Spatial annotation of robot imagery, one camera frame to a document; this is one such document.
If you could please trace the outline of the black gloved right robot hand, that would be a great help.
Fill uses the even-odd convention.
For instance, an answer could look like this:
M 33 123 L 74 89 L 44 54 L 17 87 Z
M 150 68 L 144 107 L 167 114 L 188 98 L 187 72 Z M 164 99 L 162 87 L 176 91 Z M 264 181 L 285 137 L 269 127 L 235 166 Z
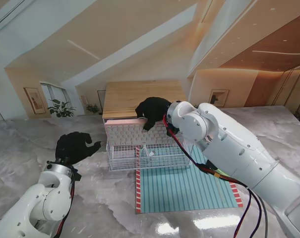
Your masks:
M 135 112 L 137 118 L 147 119 L 143 129 L 149 131 L 156 122 L 162 121 L 170 105 L 170 101 L 160 97 L 149 97 L 141 102 L 135 109 Z

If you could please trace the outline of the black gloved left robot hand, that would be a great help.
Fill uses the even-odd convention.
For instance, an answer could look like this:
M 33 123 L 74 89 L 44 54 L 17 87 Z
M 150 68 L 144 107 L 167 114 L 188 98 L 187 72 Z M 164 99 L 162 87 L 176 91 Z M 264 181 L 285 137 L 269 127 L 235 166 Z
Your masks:
M 101 148 L 101 141 L 97 141 L 92 146 L 92 138 L 89 133 L 72 132 L 64 134 L 57 141 L 55 150 L 56 162 L 69 166 L 92 156 Z

